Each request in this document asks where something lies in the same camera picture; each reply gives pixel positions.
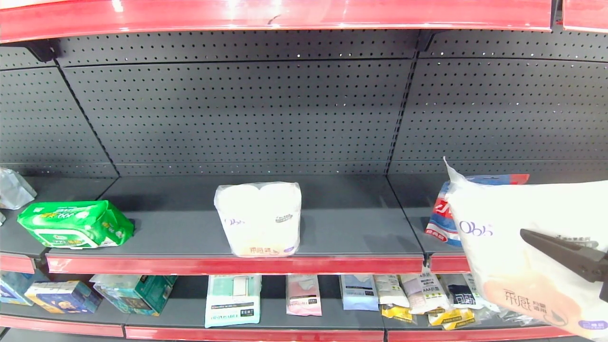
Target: green wet wipes package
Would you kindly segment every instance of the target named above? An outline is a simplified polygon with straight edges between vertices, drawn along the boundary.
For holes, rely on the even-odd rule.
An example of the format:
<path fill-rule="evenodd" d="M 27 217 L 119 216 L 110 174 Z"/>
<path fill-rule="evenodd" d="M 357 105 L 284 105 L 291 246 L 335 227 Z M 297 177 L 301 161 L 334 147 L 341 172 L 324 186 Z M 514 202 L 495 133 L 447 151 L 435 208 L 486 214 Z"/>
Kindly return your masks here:
<path fill-rule="evenodd" d="M 17 222 L 44 246 L 74 250 L 122 245 L 134 229 L 109 201 L 33 203 Z"/>

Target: plastic bag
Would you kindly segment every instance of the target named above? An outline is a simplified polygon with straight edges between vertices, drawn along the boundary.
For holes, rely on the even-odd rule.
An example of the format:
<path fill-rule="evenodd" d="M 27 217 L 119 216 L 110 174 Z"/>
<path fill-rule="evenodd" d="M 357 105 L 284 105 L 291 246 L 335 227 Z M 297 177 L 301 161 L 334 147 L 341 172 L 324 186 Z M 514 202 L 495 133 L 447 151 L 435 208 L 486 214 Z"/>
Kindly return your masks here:
<path fill-rule="evenodd" d="M 480 294 L 502 307 L 592 340 L 608 339 L 601 282 L 587 282 L 520 236 L 522 228 L 600 251 L 608 229 L 598 221 L 608 181 L 487 186 L 448 166 L 446 199 Z"/>
<path fill-rule="evenodd" d="M 298 183 L 222 185 L 214 204 L 234 255 L 282 257 L 297 251 L 302 211 Z"/>
<path fill-rule="evenodd" d="M 20 174 L 0 167 L 0 209 L 19 209 L 33 201 L 36 195 Z"/>

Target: red shelf top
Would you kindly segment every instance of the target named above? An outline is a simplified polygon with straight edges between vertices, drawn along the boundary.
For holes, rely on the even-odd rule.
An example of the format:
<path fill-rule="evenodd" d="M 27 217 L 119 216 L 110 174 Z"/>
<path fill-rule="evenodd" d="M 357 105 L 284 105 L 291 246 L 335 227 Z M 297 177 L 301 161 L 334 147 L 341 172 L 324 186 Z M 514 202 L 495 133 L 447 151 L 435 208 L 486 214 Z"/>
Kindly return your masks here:
<path fill-rule="evenodd" d="M 551 21 L 551 0 L 26 0 L 15 7 L 17 2 L 0 5 L 0 43 L 173 30 L 550 31 Z"/>

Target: pegboard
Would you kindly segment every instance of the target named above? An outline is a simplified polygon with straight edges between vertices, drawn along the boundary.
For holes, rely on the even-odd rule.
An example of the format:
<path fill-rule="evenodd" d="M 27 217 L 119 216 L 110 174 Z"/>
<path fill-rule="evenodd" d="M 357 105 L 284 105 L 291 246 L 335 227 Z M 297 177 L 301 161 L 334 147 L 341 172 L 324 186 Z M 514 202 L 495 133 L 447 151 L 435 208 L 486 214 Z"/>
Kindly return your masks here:
<path fill-rule="evenodd" d="M 393 163 L 608 159 L 606 80 L 604 63 L 419 60 Z"/>
<path fill-rule="evenodd" d="M 529 58 L 608 61 L 607 35 L 564 31 L 447 30 L 420 58 Z"/>
<path fill-rule="evenodd" d="M 117 164 L 253 162 L 255 173 L 286 162 L 273 169 L 291 173 L 290 162 L 387 162 L 410 64 L 96 66 L 66 77 Z"/>
<path fill-rule="evenodd" d="M 29 173 L 33 164 L 67 170 L 101 163 L 112 169 L 57 68 L 2 71 L 0 88 L 2 163 Z"/>
<path fill-rule="evenodd" d="M 62 66 L 155 62 L 412 58 L 418 30 L 126 33 L 62 38 Z"/>

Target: box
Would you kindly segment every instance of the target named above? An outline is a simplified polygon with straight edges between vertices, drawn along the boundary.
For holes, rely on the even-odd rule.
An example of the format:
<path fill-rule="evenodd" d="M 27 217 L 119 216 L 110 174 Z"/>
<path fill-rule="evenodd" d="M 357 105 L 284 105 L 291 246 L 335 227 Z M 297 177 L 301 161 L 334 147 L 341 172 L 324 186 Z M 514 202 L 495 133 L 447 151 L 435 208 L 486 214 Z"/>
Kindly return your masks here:
<path fill-rule="evenodd" d="M 177 276 L 96 274 L 91 278 L 99 293 L 124 313 L 159 316 Z"/>
<path fill-rule="evenodd" d="M 81 281 L 35 282 L 26 296 L 50 313 L 94 313 L 102 301 Z"/>
<path fill-rule="evenodd" d="M 0 302 L 32 306 L 34 303 L 26 297 L 26 291 L 36 281 L 49 279 L 36 270 L 34 274 L 0 271 Z"/>

